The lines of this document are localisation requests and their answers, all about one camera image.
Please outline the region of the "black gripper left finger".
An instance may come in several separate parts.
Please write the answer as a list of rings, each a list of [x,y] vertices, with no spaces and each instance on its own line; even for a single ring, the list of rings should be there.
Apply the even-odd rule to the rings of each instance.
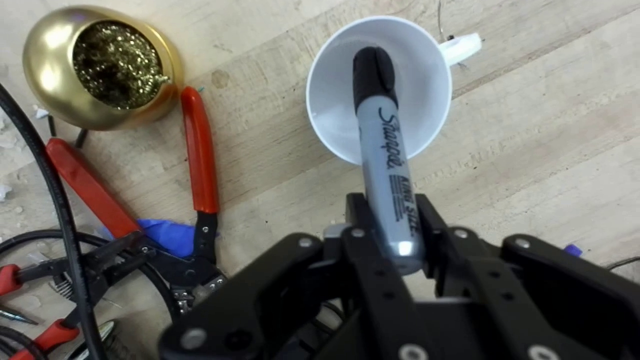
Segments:
[[[173,319],[160,335],[160,358],[286,360],[321,306],[337,300],[342,323],[307,356],[398,360],[398,272],[371,238],[373,216],[361,193],[346,195],[346,213],[348,221],[323,238],[287,233]]]

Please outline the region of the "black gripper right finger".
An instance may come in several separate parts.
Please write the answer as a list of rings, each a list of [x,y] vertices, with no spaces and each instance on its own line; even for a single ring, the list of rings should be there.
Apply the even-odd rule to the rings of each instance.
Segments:
[[[638,284],[530,233],[493,245],[447,226],[424,193],[415,202],[436,296],[479,304],[507,352],[540,345],[558,360],[640,360]]]

